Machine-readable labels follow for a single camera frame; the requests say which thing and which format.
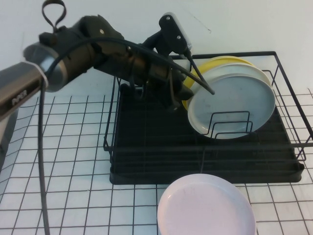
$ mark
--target cable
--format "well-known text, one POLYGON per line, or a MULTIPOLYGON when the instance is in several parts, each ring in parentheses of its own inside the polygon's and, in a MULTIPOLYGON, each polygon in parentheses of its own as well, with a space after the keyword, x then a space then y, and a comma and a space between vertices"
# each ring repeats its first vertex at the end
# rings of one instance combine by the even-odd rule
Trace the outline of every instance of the cable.
POLYGON ((186 58, 189 60, 190 65, 192 65, 192 67, 194 68, 194 70, 196 71, 197 75, 199 76, 199 78, 201 79, 202 82, 206 83, 208 85, 208 83, 206 82, 205 78, 202 76, 200 70, 198 69, 198 66, 196 65, 194 59, 192 58, 191 55, 191 51, 188 51, 186 53, 186 58))
POLYGON ((44 172, 44 150, 43 150, 43 117, 44 117, 44 102, 45 102, 45 80, 40 84, 39 98, 39 116, 38 116, 38 167, 39 167, 39 183, 41 194, 41 205, 43 210, 43 221, 45 235, 50 235, 47 200, 45 191, 45 172, 44 172))
POLYGON ((116 38, 104 38, 104 37, 98 37, 98 38, 88 38, 88 39, 84 39, 76 44, 74 44, 73 46, 71 46, 68 50, 66 50, 64 53, 62 53, 61 55, 59 55, 58 58, 56 58, 53 63, 51 64, 50 68, 47 71, 47 77, 49 78, 49 76, 51 75, 52 71, 54 70, 54 68, 58 65, 58 63, 63 60, 69 53, 71 53, 72 51, 74 51, 75 49, 85 45, 85 44, 90 44, 90 43, 98 43, 98 42, 112 42, 112 43, 119 43, 125 46, 130 46, 133 49, 136 49, 137 51, 140 51, 146 55, 149 55, 151 57, 154 57, 155 59, 158 59, 159 61, 170 65, 172 68, 175 68, 177 70, 179 70, 180 72, 182 72, 183 74, 187 75, 188 77, 190 77, 191 79, 193 79, 195 82, 197 82, 199 85, 201 85, 203 88, 205 88, 207 91, 209 91, 211 94, 214 94, 215 92, 212 90, 212 88, 206 83, 203 82, 202 80, 199 80, 195 75, 193 75, 191 72, 189 72, 188 70, 186 70, 185 68, 183 68, 182 66, 174 63, 171 60, 166 59, 165 57, 157 54, 155 51, 149 50, 141 45, 138 45, 136 43, 132 43, 129 42, 127 40, 121 40, 121 39, 116 39, 116 38))
MULTIPOLYGON (((59 55, 50 65, 49 69, 45 73, 48 80, 50 76, 52 75, 52 72, 54 71, 55 67, 66 57, 68 56, 72 51, 75 49, 90 43, 97 43, 97 42, 113 42, 113 43, 119 43, 125 46, 130 46, 132 49, 136 49, 141 53, 144 53, 146 55, 149 55, 151 57, 154 57, 155 59, 170 65, 172 68, 175 68, 179 70, 180 72, 184 73, 185 75, 189 76, 191 79, 193 79, 195 82, 197 82, 199 85, 204 87, 206 90, 208 90, 211 94, 214 94, 214 91, 210 88, 210 86, 203 82, 202 80, 199 80, 195 75, 190 73, 188 70, 184 69, 183 67, 179 66, 178 64, 174 63, 173 61, 170 61, 166 59, 165 57, 160 56, 156 52, 149 50, 143 46, 140 46, 138 44, 129 42, 127 40, 121 40, 121 39, 115 39, 115 38, 104 38, 104 37, 98 37, 98 38, 88 38, 84 39, 73 46, 71 46, 69 49, 67 49, 64 53, 59 55)), ((49 221, 48 221, 48 211, 47 211, 47 202, 46 202, 46 191, 45 191, 45 173, 44 173, 44 154, 43 154, 43 115, 44 115, 44 101, 45 101, 45 82, 43 81, 41 83, 41 89, 40 89, 40 101, 39 101, 39 117, 38 117, 38 166, 39 166, 39 181, 40 181, 40 192, 41 192, 41 202, 42 202, 42 210, 43 210, 43 221, 44 221, 44 228, 45 228, 45 235, 50 235, 49 230, 49 221)))
POLYGON ((168 73, 167 78, 168 78, 168 80, 169 80, 168 82, 170 83, 170 95, 171 95, 171 99, 172 99, 173 104, 175 104, 174 91, 173 91, 173 78, 172 78, 172 73, 171 73, 171 72, 168 73))

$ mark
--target dish rack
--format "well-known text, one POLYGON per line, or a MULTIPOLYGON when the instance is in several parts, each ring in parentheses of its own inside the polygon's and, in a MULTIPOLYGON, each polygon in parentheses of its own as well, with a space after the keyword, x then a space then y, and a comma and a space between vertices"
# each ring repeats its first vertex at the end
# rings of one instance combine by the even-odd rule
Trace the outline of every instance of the dish rack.
MULTIPOLYGON (((199 62, 223 55, 246 57, 247 60, 257 57, 261 61, 268 58, 277 64, 274 72, 263 70, 272 79, 276 94, 276 108, 271 118, 251 132, 253 123, 249 120, 249 112, 238 110, 247 113, 247 119, 241 121, 247 124, 245 136, 218 140, 217 136, 223 133, 217 133, 211 138, 204 137, 191 127, 183 107, 168 113, 150 95, 144 101, 138 101, 128 85, 114 78, 108 113, 110 121, 104 135, 104 150, 110 154, 110 181, 113 184, 169 184, 194 173, 216 175, 231 183, 301 180, 304 169, 301 162, 306 160, 305 147, 313 146, 313 131, 276 52, 203 54, 193 58, 199 62), (282 94, 282 90, 288 92, 287 95, 282 94), (285 104, 287 96, 292 97, 291 107, 296 108, 305 125, 301 130, 307 132, 305 140, 300 139, 290 106, 285 104)), ((182 62, 179 56, 173 56, 173 60, 182 62)))

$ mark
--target plate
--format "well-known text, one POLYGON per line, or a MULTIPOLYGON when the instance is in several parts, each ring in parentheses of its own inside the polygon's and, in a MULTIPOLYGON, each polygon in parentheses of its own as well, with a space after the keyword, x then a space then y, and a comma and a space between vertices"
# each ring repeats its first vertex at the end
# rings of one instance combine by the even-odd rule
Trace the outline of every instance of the plate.
POLYGON ((211 95, 199 87, 188 105, 192 127, 207 137, 233 139, 260 128, 272 115, 275 95, 264 81, 234 73, 210 82, 211 95))
MULTIPOLYGON (((214 57, 210 60, 208 60, 206 63, 198 66, 198 69, 201 73, 205 73, 208 70, 222 65, 222 64, 229 64, 229 63, 245 63, 245 64, 249 64, 252 65, 252 63, 250 63, 247 60, 241 59, 239 57, 235 57, 235 56, 218 56, 218 57, 214 57)), ((197 76, 197 73, 192 70, 192 74, 197 76)), ((191 79, 190 77, 187 77, 184 81, 184 85, 188 88, 191 88, 192 85, 195 83, 195 81, 193 79, 191 79)), ((186 100, 182 100, 182 104, 185 107, 185 109, 187 109, 187 105, 186 105, 186 100)))
MULTIPOLYGON (((211 83, 217 77, 231 74, 231 73, 242 73, 242 74, 249 75, 251 77, 254 77, 254 78, 257 78, 259 80, 264 81, 265 83, 267 83, 271 87, 271 83, 270 83, 269 78, 266 76, 266 74, 262 70, 254 67, 252 65, 248 65, 248 64, 244 64, 244 63, 223 64, 223 65, 220 65, 220 66, 217 66, 217 67, 210 69, 209 71, 205 72, 203 75, 204 75, 204 78, 207 81, 207 83, 211 83)), ((201 86, 195 82, 190 89, 195 94, 200 87, 201 86)), ((191 99, 192 98, 190 98, 189 100, 186 101, 187 110, 188 110, 188 105, 189 105, 191 99)))
POLYGON ((157 221, 162 235, 255 235, 252 208, 230 182, 207 174, 174 181, 163 193, 157 221))

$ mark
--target white surface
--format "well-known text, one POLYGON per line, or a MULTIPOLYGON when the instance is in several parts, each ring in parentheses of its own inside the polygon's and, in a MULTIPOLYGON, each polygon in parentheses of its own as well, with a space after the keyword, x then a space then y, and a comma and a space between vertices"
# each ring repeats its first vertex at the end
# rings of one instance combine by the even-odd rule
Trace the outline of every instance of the white surface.
POLYGON ((209 94, 204 88, 195 88, 195 95, 188 105, 188 119, 193 128, 200 134, 217 139, 232 139, 244 136, 251 129, 247 123, 252 121, 252 131, 260 128, 273 113, 275 96, 271 87, 262 80, 245 74, 227 74, 210 80, 210 75, 204 78, 216 92, 209 94), (245 121, 236 123, 215 124, 216 122, 245 121), (218 134, 244 132, 236 134, 218 134))
POLYGON ((157 221, 163 235, 254 235, 248 200, 222 178, 193 174, 174 181, 163 193, 157 221))
MULTIPOLYGON (((0 69, 21 59, 22 49, 51 27, 41 16, 42 0, 1 1, 0 69)), ((313 2, 311 0, 66 0, 72 26, 84 15, 102 15, 123 36, 141 43, 159 30, 158 21, 174 12, 194 53, 275 50, 294 88, 313 87, 313 2)), ((55 22, 60 7, 48 7, 55 22)), ((90 70, 60 94, 107 94, 112 78, 90 70)))
MULTIPOLYGON (((305 90, 297 97, 313 125, 312 94, 305 90)), ((284 101, 300 139, 305 141, 308 133, 291 97, 284 96, 284 101)), ((0 235, 44 234, 42 219, 39 220, 41 204, 34 139, 38 106, 35 108, 35 104, 33 99, 20 109, 0 174, 0 235)), ((56 146, 44 150, 48 214, 53 235, 161 234, 157 229, 157 204, 167 185, 113 186, 109 182, 109 155, 103 151, 101 143, 108 121, 107 104, 103 103, 103 95, 46 98, 45 120, 48 119, 49 124, 45 128, 44 143, 56 146), (85 124, 98 124, 101 128, 96 134, 79 137, 85 124), (68 141, 77 137, 79 143, 68 141)), ((277 98, 277 105, 282 105, 281 98, 277 98)), ((279 108, 279 111, 283 117, 286 115, 285 110, 279 108)), ((296 142, 289 129, 290 122, 286 118, 283 122, 289 138, 296 142)), ((235 185, 252 206, 257 222, 256 235, 313 235, 313 148, 307 148, 306 154, 306 169, 298 183, 235 185)))

